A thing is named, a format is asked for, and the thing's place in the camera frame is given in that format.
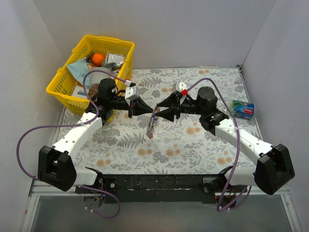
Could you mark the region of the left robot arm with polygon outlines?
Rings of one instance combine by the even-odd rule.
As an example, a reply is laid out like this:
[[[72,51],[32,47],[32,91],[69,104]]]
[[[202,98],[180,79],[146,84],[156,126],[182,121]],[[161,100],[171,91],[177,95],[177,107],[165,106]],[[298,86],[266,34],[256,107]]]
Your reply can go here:
[[[73,186],[86,185],[92,193],[102,190],[103,182],[99,171],[91,168],[76,169],[72,159],[88,139],[112,116],[114,110],[128,112],[128,116],[139,116],[153,110],[139,96],[137,86],[130,84],[124,95],[117,94],[116,82],[105,78],[100,81],[98,93],[93,97],[77,127],[71,129],[61,140],[51,147],[44,146],[39,151],[38,179],[62,191]]]

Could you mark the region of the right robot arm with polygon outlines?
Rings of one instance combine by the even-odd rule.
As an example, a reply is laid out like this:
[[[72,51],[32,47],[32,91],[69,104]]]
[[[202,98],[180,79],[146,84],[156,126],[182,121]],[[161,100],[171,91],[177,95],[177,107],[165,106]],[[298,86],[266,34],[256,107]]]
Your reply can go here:
[[[187,96],[187,91],[174,91],[157,104],[164,110],[156,115],[169,121],[178,119],[182,113],[199,115],[202,128],[227,141],[255,165],[254,168],[226,168],[219,174],[219,188],[229,192],[235,186],[255,186],[268,195],[287,184],[295,177],[295,171],[286,146],[274,146],[236,126],[229,116],[217,108],[217,97],[211,87],[201,87],[196,99]]]

